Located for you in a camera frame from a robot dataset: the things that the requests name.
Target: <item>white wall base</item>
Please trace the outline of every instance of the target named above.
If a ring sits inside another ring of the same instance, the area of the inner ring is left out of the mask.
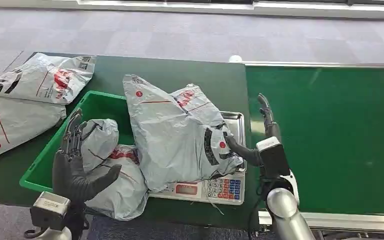
[[[311,2],[248,4],[175,3],[117,0],[0,0],[0,7],[158,11],[183,13],[384,19],[384,6]]]

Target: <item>black cable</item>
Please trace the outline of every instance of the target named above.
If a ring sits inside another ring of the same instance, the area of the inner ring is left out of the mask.
[[[88,219],[86,219],[85,212],[83,212],[83,213],[81,214],[81,218],[83,218],[83,223],[85,224],[85,225],[83,225],[83,230],[88,230],[89,227],[90,227],[90,224],[89,224]]]
[[[277,179],[272,179],[270,182],[270,185],[265,189],[264,189],[265,181],[263,179],[261,179],[259,182],[259,185],[258,185],[257,190],[256,190],[256,194],[259,196],[259,199],[255,203],[254,207],[252,207],[252,210],[249,213],[249,217],[248,217],[248,240],[253,239],[251,236],[251,220],[253,218],[254,212],[257,210],[261,201],[267,196],[267,194],[269,194],[268,191],[270,191],[273,188],[273,186],[275,185],[275,183],[277,181],[278,181]]]
[[[24,232],[24,238],[25,239],[35,239],[39,237],[40,235],[44,234],[46,231],[46,228],[42,228],[40,231],[36,232],[34,229],[30,229]]]

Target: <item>red logo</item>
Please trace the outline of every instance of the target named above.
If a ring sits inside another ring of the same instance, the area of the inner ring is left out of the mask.
[[[57,84],[56,90],[58,94],[56,95],[56,98],[59,99],[63,96],[62,91],[67,89],[69,86],[69,82],[72,79],[71,77],[72,73],[69,71],[64,71],[61,69],[58,69],[58,71],[53,75],[53,80]]]
[[[116,148],[111,153],[111,155],[109,155],[108,158],[110,159],[128,158],[128,159],[131,159],[135,164],[139,165],[139,160],[135,156],[135,153],[133,150],[123,151],[122,149]]]
[[[191,90],[186,90],[179,94],[179,97],[176,99],[180,107],[188,105],[195,93]]]

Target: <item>dark green table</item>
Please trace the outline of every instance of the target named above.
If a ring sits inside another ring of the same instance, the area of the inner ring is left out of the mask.
[[[90,90],[124,95],[122,79],[125,74],[141,76],[167,92],[183,88],[189,83],[199,85],[220,110],[240,112],[244,115],[247,142],[251,142],[247,83],[243,64],[99,56],[92,80],[76,100],[67,106],[67,113],[70,113],[82,96]],[[31,206],[35,202],[39,193],[20,187],[19,180],[56,130],[56,127],[50,129],[0,155],[0,204]],[[140,218],[246,229],[249,213],[257,201],[255,194],[257,179],[258,170],[249,167],[245,178],[244,203],[240,206],[219,205],[224,215],[209,203],[191,204],[190,201],[150,198]],[[257,215],[253,218],[252,226],[254,228],[258,226]]]

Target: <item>grey carpet floor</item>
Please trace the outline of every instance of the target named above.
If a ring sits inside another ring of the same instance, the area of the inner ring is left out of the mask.
[[[246,61],[384,63],[384,21],[0,9],[0,74],[32,52],[212,62],[240,55]],[[31,226],[28,208],[0,205],[0,240],[21,240]],[[89,240],[245,237],[244,231],[231,229],[102,217],[95,217],[85,234]]]

